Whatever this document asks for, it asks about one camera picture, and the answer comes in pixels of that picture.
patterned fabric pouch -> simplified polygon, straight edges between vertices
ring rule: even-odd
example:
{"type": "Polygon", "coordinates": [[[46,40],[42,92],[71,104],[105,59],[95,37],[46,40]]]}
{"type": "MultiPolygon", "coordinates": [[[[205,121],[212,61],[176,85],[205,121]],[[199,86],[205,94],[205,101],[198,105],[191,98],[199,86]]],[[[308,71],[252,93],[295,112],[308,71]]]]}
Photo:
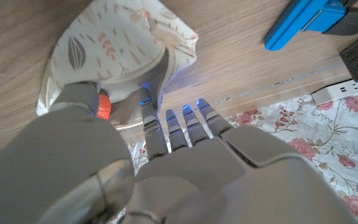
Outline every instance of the patterned fabric pouch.
{"type": "Polygon", "coordinates": [[[95,0],[58,40],[47,65],[37,114],[69,83],[96,82],[112,102],[117,129],[139,125],[135,92],[161,107],[169,81],[196,60],[198,35],[158,0],[95,0]]]}

white power strip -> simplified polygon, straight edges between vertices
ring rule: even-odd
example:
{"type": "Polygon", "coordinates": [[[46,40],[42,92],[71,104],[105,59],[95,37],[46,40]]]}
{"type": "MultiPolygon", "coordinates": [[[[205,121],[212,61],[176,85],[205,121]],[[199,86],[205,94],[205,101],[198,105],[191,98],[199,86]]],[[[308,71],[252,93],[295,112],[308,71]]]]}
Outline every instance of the white power strip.
{"type": "Polygon", "coordinates": [[[316,104],[325,103],[331,100],[338,100],[347,96],[358,94],[358,83],[353,80],[327,86],[311,95],[316,104]]]}

wooden table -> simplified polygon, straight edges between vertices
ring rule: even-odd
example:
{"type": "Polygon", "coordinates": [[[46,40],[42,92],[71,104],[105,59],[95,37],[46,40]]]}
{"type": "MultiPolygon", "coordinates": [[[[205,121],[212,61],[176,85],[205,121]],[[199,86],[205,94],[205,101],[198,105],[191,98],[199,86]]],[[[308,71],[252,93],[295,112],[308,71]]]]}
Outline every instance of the wooden table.
{"type": "MultiPolygon", "coordinates": [[[[200,35],[198,60],[169,84],[164,112],[179,112],[187,103],[195,106],[202,97],[217,102],[216,110],[227,116],[351,78],[339,52],[358,35],[304,32],[282,50],[264,49],[263,38],[290,0],[162,2],[200,35]]],[[[62,32],[88,4],[0,0],[0,148],[37,118],[47,60],[62,32]]],[[[132,143],[142,139],[142,130],[122,135],[132,143]]]]}

blue clip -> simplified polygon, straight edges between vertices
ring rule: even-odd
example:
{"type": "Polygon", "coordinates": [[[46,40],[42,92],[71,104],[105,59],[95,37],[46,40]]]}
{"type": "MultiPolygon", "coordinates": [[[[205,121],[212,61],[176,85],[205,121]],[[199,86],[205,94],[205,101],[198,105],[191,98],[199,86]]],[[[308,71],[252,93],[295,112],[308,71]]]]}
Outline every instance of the blue clip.
{"type": "Polygon", "coordinates": [[[299,31],[326,32],[346,12],[338,0],[293,0],[267,34],[265,48],[280,50],[299,31]]]}

orange ball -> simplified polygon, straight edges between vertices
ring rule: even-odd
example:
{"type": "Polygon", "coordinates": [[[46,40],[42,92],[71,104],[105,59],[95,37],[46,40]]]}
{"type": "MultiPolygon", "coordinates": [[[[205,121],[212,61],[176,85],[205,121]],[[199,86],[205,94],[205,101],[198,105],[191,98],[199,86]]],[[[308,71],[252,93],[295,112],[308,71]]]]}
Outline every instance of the orange ball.
{"type": "Polygon", "coordinates": [[[98,118],[108,120],[111,112],[111,102],[108,96],[99,94],[98,118]]]}

